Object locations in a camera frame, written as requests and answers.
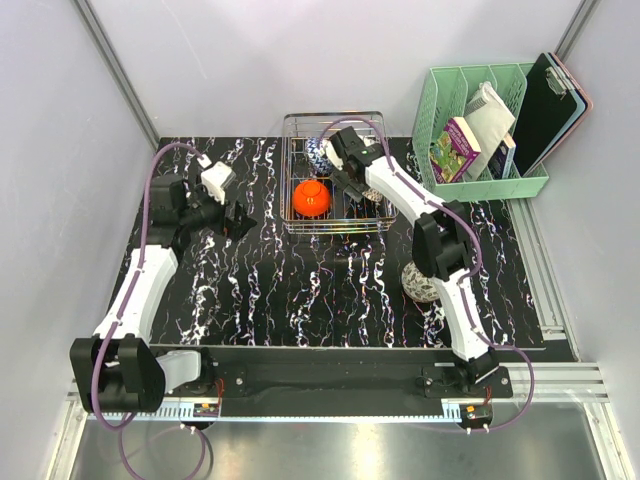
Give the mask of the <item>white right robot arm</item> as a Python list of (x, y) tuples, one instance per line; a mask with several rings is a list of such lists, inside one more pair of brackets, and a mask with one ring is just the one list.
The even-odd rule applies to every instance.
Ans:
[(366, 144), (351, 126), (329, 137), (327, 157), (334, 164), (336, 187), (356, 201), (373, 189), (412, 224), (412, 262), (435, 287), (449, 326), (455, 387), (466, 396), (480, 394), (499, 363), (472, 289), (482, 257), (478, 238), (463, 218), (465, 208), (426, 190), (389, 154), (385, 142)]

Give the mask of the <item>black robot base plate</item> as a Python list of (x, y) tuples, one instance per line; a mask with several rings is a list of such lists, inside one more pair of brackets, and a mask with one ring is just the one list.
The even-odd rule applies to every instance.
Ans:
[(169, 396), (206, 403), (220, 382), (225, 420), (403, 420), (441, 416), (446, 401), (513, 397), (505, 367), (473, 385), (448, 349), (204, 346), (199, 351), (205, 356), (203, 378)]

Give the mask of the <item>orange glossy bowl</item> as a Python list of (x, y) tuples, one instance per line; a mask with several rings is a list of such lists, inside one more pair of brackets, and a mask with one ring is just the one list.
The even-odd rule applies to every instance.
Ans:
[(331, 206), (329, 189), (318, 180), (301, 182), (294, 190), (294, 211), (304, 217), (318, 217), (327, 213)]

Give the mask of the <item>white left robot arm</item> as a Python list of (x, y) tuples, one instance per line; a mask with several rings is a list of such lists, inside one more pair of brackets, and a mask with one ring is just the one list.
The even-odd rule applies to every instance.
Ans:
[(150, 181), (144, 194), (140, 245), (116, 298), (89, 338), (77, 338), (70, 361), (83, 407), (91, 413), (147, 413), (164, 396), (184, 386), (196, 396), (215, 386), (216, 372), (197, 350), (157, 355), (150, 348), (151, 329), (170, 280), (193, 234), (208, 230), (232, 241), (256, 224), (227, 189), (234, 171), (221, 162), (192, 184), (168, 174)]

